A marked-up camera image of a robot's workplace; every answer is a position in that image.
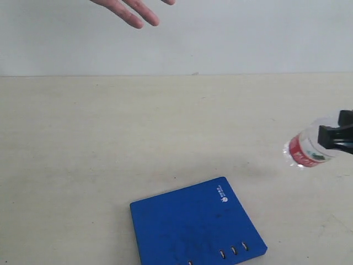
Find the person's bare open hand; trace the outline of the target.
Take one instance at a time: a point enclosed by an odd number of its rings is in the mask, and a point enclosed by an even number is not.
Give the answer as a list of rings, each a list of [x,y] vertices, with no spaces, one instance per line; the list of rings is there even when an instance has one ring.
[[[135,29],[142,29],[144,22],[157,27],[158,16],[141,0],[91,0],[92,3],[106,8]]]

